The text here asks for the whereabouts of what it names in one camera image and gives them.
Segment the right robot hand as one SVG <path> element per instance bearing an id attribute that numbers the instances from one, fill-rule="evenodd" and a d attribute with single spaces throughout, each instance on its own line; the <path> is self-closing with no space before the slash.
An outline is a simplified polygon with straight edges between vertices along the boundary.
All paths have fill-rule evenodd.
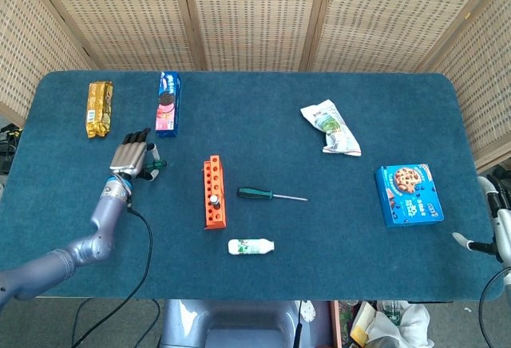
<path id="1" fill-rule="evenodd" d="M 477 181 L 485 192 L 493 229 L 491 243 L 476 242 L 467 239 L 458 232 L 452 236 L 469 251 L 478 251 L 493 255 L 504 268 L 510 267 L 510 195 L 504 185 L 495 177 L 479 176 Z"/>

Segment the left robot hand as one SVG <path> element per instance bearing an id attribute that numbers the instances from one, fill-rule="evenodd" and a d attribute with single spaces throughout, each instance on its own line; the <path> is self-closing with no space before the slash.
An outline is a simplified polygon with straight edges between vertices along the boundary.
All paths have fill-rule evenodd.
<path id="1" fill-rule="evenodd" d="M 147 141 L 150 131 L 150 128 L 146 128 L 125 135 L 110 163 L 112 174 L 127 180 L 138 178 L 152 181 L 158 177 L 160 169 L 157 165 L 161 158 L 157 146 Z"/>

